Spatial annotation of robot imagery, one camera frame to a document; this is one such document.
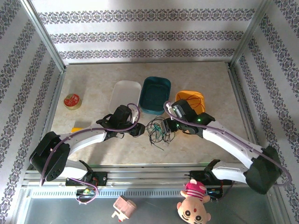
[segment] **orange plastic container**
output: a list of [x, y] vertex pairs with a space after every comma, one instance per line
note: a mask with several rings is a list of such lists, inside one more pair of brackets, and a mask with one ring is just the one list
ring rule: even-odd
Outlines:
[[189, 103], [192, 109], [197, 114], [201, 114], [206, 111], [204, 96], [197, 91], [182, 90], [177, 93], [176, 101], [185, 99]]

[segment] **beige table surface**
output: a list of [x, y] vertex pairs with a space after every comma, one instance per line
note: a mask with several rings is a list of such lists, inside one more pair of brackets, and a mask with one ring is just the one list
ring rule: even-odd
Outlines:
[[[57, 105], [52, 131], [69, 133], [74, 126], [88, 127], [109, 114], [108, 105], [114, 85], [120, 80], [136, 81], [143, 85], [149, 76], [164, 77], [171, 81], [171, 97], [180, 90], [194, 90], [205, 97], [206, 112], [226, 128], [247, 139], [235, 95], [224, 62], [202, 63], [134, 63], [70, 65], [67, 68]], [[69, 111], [63, 99], [76, 93], [82, 106]], [[140, 121], [146, 125], [155, 115], [142, 113]], [[147, 133], [133, 138], [110, 139], [77, 151], [72, 160], [84, 160], [88, 164], [143, 164], [143, 163], [193, 163], [220, 159], [226, 162], [238, 160], [219, 146], [198, 136], [177, 132], [168, 145], [151, 146]]]

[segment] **pink stuffed toy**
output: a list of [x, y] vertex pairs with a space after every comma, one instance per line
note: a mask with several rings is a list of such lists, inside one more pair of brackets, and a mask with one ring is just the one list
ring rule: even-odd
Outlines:
[[181, 191], [185, 200], [177, 204], [179, 216], [190, 224], [206, 224], [211, 219], [210, 213], [206, 212], [204, 203], [210, 201], [206, 195], [206, 188], [201, 182], [192, 179], [186, 184], [185, 191]]

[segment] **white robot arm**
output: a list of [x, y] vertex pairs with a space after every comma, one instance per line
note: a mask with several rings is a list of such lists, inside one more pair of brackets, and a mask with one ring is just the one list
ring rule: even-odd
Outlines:
[[271, 146], [262, 148], [250, 143], [226, 129], [212, 116], [206, 113], [197, 115], [186, 100], [181, 99], [171, 106], [165, 104], [164, 108], [171, 115], [162, 122], [165, 133], [181, 130], [198, 135], [225, 149], [241, 162], [214, 160], [205, 169], [209, 178], [243, 182], [256, 192], [266, 194], [282, 174], [277, 166], [280, 166], [278, 153]]
[[133, 137], [142, 135], [145, 126], [138, 123], [140, 112], [136, 105], [135, 107], [138, 110], [137, 118], [128, 106], [121, 105], [114, 114], [109, 114], [96, 124], [75, 133], [47, 133], [30, 156], [30, 163], [42, 175], [41, 185], [45, 180], [52, 181], [57, 177], [86, 178], [91, 168], [83, 161], [71, 161], [68, 157], [88, 145], [117, 137], [118, 134], [129, 133]]

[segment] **tangled wire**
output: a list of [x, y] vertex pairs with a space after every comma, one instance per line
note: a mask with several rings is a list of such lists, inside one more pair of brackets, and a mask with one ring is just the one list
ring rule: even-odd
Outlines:
[[161, 122], [164, 120], [165, 120], [165, 118], [163, 118], [161, 116], [155, 117], [155, 119], [153, 119], [146, 125], [146, 130], [149, 133], [150, 145], [154, 145], [163, 151], [164, 151], [164, 149], [157, 146], [156, 143], [164, 141], [165, 143], [169, 144], [176, 136], [175, 133], [163, 133], [162, 128], [161, 128]]

